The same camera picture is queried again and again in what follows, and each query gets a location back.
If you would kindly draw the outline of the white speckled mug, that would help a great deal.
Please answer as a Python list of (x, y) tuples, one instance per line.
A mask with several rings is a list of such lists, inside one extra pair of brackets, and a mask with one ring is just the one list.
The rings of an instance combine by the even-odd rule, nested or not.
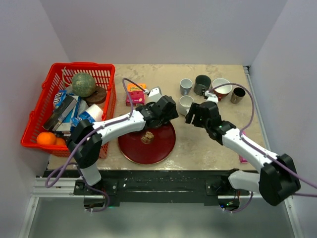
[(189, 112), (191, 104), (194, 102), (194, 99), (191, 96), (185, 95), (179, 99), (179, 103), (177, 105), (178, 112), (186, 116)]

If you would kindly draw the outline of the red floral mug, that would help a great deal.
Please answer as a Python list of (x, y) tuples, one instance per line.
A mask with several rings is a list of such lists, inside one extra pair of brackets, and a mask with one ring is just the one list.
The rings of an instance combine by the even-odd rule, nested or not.
[(212, 82), (211, 90), (218, 97), (219, 101), (232, 91), (232, 85), (229, 83), (225, 78), (217, 78)]

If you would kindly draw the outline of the dark grey mug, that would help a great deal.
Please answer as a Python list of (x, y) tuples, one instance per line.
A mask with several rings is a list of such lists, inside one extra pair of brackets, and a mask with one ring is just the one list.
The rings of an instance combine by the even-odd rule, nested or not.
[(198, 75), (195, 79), (194, 92), (196, 95), (202, 96), (209, 90), (211, 79), (207, 75)]

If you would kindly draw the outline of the small grey mug white inside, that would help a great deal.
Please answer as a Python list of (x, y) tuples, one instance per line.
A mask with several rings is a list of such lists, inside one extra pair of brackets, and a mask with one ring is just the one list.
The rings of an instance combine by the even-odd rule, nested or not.
[(182, 96), (186, 96), (190, 93), (193, 86), (192, 80), (184, 78), (180, 81), (180, 93)]

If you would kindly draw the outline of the small brown espresso cup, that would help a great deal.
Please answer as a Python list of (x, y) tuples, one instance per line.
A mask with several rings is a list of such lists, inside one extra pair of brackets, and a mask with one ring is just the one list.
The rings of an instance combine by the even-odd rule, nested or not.
[(245, 95), (246, 91), (243, 88), (236, 87), (231, 94), (230, 102), (233, 104), (238, 104)]

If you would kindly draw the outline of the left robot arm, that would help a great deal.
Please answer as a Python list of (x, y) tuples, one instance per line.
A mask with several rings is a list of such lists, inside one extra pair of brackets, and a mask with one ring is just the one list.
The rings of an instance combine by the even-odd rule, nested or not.
[(175, 101), (162, 96), (157, 102), (139, 106), (123, 116), (101, 122), (80, 121), (66, 145), (86, 181), (85, 189), (98, 194), (103, 188), (97, 160), (104, 144), (131, 132), (159, 128), (177, 117)]

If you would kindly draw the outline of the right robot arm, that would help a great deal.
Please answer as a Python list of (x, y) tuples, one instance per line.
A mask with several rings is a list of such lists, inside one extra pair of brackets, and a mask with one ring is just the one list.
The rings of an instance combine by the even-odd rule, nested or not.
[(192, 103), (185, 122), (205, 129), (212, 140), (236, 152), (256, 169), (256, 173), (230, 170), (220, 183), (223, 193), (231, 195), (238, 189), (255, 192), (276, 206), (301, 188), (293, 159), (268, 151), (241, 134), (234, 124), (222, 120), (216, 103)]

